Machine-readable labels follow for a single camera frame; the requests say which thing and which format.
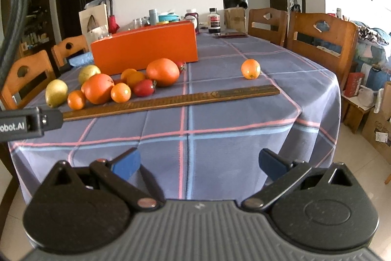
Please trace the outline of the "yellow-green lemon front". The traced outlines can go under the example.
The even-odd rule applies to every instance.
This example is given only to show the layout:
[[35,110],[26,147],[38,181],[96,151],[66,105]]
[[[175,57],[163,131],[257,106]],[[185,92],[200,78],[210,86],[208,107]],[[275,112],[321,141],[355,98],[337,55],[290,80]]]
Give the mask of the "yellow-green lemon front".
[[47,106],[57,108],[66,102],[67,97],[68,86],[64,81],[55,79],[46,86],[45,100]]

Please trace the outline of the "yellow-green lemon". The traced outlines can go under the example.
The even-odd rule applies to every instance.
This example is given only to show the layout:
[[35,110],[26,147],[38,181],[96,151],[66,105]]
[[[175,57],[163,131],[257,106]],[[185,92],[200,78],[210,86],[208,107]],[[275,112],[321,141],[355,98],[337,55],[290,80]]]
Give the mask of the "yellow-green lemon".
[[80,85],[83,85],[89,78],[96,74],[100,74],[101,70],[95,65],[88,65],[82,67],[79,72],[78,81]]
[[45,100],[47,106],[57,108],[66,102],[67,97],[68,86],[64,81],[55,79],[46,86]]

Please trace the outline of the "small orange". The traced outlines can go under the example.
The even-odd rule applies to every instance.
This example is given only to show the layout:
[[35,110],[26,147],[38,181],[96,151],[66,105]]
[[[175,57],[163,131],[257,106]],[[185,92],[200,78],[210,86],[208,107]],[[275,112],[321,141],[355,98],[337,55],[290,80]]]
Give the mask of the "small orange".
[[131,98],[131,89],[126,83],[117,83],[111,89],[111,98],[116,103],[126,103]]
[[128,68],[121,74],[121,81],[127,84],[131,89],[135,87],[139,82],[145,80],[146,76],[141,71],[137,71],[132,68]]
[[81,90],[72,91],[68,95],[68,106],[71,110],[78,111],[85,107],[86,97]]

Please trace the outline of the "small red tomato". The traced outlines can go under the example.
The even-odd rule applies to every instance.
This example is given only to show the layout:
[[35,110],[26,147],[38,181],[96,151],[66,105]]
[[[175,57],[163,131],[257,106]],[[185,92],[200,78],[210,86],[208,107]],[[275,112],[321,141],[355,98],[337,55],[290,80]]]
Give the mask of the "small red tomato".
[[132,92],[137,97],[148,97],[155,92],[156,82],[151,79],[144,79],[133,87]]

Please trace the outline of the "large orange fruit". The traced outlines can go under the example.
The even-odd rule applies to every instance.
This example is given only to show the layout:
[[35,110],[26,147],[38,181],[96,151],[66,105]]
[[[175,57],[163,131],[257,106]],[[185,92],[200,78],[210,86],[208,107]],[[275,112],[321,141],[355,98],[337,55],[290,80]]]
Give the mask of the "large orange fruit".
[[106,74],[91,76],[81,87],[86,99],[94,104],[101,105],[111,99],[111,90],[114,86],[113,79]]

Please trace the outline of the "yellow-green lemon back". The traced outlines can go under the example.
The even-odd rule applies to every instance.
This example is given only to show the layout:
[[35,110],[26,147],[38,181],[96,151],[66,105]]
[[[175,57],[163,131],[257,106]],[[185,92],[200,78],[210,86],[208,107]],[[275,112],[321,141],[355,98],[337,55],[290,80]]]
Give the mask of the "yellow-green lemon back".
[[83,85],[89,78],[96,74],[100,74],[101,70],[95,65],[88,65],[82,67],[79,72],[78,81],[80,85]]

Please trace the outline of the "lone orange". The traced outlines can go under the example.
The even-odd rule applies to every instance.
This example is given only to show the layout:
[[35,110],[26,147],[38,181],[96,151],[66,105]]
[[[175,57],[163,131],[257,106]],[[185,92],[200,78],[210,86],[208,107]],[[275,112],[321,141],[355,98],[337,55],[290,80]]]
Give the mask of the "lone orange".
[[261,74],[261,65],[257,60],[247,59],[242,63],[240,70],[245,79],[254,80]]

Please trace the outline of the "large red-orange tomato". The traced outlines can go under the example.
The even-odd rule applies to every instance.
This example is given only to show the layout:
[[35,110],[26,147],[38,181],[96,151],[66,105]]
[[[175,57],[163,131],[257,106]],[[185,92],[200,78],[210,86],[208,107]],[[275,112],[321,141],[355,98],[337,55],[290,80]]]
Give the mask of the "large red-orange tomato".
[[174,85],[180,76],[180,71],[175,62],[167,58],[152,61],[146,67],[146,75],[156,82],[159,87]]

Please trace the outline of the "orange storage box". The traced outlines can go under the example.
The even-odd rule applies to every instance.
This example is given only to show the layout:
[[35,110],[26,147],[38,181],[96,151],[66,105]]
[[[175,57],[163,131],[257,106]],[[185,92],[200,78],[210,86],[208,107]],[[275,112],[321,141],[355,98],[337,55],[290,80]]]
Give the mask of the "orange storage box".
[[147,26],[116,33],[91,43],[94,64],[110,76],[128,68],[146,69],[160,58],[197,62],[196,33],[190,21]]

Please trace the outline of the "wooden chair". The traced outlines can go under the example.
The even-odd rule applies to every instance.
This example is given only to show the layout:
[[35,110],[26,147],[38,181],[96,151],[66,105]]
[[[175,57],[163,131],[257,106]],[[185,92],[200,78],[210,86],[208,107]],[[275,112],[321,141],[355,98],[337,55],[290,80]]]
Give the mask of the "wooden chair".
[[51,48],[58,69],[65,66],[65,61],[69,57],[75,54],[87,53],[88,51],[89,48],[84,35],[66,38]]
[[288,13],[273,8],[250,9],[247,33],[250,36],[284,46]]
[[358,41],[358,26],[325,13],[292,12],[286,48],[332,71],[344,88]]
[[[32,88],[20,102],[14,100],[13,97],[20,90],[42,75],[45,75],[45,79]],[[45,50],[21,58],[11,67],[4,88],[1,90],[1,102],[6,110],[23,109],[55,79],[56,75]]]

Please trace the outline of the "long wooden ruler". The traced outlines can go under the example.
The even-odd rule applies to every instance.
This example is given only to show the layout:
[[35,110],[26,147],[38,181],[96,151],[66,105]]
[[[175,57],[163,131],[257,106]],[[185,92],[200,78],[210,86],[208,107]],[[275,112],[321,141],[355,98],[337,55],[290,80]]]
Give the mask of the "long wooden ruler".
[[192,93],[187,95],[176,95],[171,97],[131,101],[116,105],[90,107],[79,111],[68,111],[63,113],[63,119],[64,122],[77,121],[83,119],[109,117],[120,114],[187,107],[191,105],[236,101],[253,97],[268,97],[279,95],[280,93],[281,91],[275,85],[261,85],[235,88],[230,90]]

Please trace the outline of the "checked blue tablecloth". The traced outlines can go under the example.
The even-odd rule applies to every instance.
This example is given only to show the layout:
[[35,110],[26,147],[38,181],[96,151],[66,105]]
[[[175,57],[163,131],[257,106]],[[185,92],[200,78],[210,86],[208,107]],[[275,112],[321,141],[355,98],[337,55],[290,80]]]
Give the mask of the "checked blue tablecloth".
[[[275,85],[270,97],[194,105],[71,121],[43,137],[12,142],[11,157],[25,201],[53,165],[88,166],[135,147],[141,169],[130,179],[139,189],[167,199],[235,199],[261,190],[270,179],[259,168],[268,148],[288,160],[327,167],[337,144],[341,96],[328,69],[265,40],[197,36],[199,60],[188,64],[167,97],[252,85]],[[261,65],[257,79],[241,65]]]

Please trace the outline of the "white paper gift bag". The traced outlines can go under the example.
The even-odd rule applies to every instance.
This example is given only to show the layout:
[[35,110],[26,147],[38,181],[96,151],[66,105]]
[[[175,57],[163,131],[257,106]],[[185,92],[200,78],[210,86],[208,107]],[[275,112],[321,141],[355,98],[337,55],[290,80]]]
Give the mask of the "white paper gift bag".
[[79,12],[82,35],[92,43],[109,34],[107,5],[102,3]]

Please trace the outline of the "red folded umbrella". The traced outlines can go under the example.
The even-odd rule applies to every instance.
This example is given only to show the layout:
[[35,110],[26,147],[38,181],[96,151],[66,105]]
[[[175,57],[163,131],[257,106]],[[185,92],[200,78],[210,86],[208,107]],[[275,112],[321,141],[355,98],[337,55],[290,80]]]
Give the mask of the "red folded umbrella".
[[108,23],[109,23],[109,33],[116,34],[119,30],[115,15],[113,13],[113,0],[103,0],[108,8]]

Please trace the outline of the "teal bowl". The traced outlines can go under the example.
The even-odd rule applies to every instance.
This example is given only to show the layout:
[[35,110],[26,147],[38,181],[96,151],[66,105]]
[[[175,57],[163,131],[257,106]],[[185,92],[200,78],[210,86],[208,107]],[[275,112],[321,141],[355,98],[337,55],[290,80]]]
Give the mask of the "teal bowl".
[[160,22],[178,22],[180,20],[180,16],[174,13],[159,14],[158,20]]

